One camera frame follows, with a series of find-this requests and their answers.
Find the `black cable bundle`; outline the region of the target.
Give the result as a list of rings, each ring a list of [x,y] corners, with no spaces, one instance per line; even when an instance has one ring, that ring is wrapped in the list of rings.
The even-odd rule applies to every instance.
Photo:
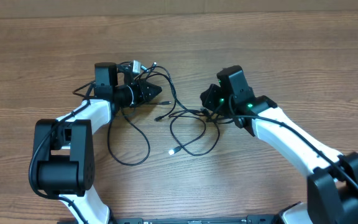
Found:
[[[135,79],[141,79],[144,74],[147,74],[145,79],[151,78],[152,76],[162,76],[162,77],[166,78],[168,84],[170,85],[171,93],[173,96],[173,107],[167,114],[156,117],[155,121],[160,121],[164,118],[195,118],[195,119],[198,119],[198,118],[203,118],[203,117],[206,118],[206,122],[211,121],[211,119],[208,118],[208,116],[205,115],[202,111],[188,109],[186,106],[184,106],[180,102],[180,100],[177,97],[177,91],[173,84],[171,74],[165,67],[157,65],[156,62],[153,63],[149,68],[147,68],[146,66],[144,66],[142,64],[140,64],[139,67],[140,67],[140,73],[138,75],[136,75]]]

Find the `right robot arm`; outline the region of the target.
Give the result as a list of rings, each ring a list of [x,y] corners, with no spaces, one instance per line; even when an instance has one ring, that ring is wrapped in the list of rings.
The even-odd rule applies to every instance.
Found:
[[[343,154],[295,124],[269,97],[255,96],[243,69],[217,73],[200,94],[203,107],[276,149],[306,179],[307,201],[291,205],[272,223],[358,223],[358,153]]]

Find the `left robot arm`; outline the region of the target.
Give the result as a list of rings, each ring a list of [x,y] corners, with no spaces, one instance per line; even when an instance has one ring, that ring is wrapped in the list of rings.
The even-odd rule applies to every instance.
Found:
[[[39,197],[62,202],[75,223],[115,223],[93,183],[93,134],[112,123],[124,108],[154,99],[162,88],[146,79],[156,68],[133,60],[94,65],[95,79],[85,85],[81,105],[65,116],[40,119],[35,125],[29,184]]]

